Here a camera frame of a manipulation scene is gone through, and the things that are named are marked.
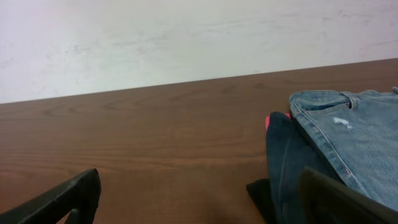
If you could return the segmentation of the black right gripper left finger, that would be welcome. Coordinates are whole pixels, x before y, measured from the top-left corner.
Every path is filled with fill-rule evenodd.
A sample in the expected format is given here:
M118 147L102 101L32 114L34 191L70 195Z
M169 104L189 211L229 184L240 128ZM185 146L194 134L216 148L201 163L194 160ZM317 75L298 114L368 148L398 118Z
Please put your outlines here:
M96 169L88 169L1 214L1 223L93 223L101 195Z

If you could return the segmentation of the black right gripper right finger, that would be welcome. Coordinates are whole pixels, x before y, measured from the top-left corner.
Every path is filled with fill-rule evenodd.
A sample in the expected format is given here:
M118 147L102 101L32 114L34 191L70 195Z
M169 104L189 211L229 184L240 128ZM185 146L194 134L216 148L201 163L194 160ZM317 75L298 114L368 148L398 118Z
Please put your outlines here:
M304 168L298 191L311 224L397 224L397 212L334 179Z

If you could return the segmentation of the light blue denim jeans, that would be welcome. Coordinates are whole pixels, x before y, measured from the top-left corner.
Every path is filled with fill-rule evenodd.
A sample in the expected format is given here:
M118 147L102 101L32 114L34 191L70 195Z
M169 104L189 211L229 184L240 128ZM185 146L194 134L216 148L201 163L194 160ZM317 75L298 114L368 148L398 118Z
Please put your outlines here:
M292 116L351 189L397 210L397 88L301 91Z

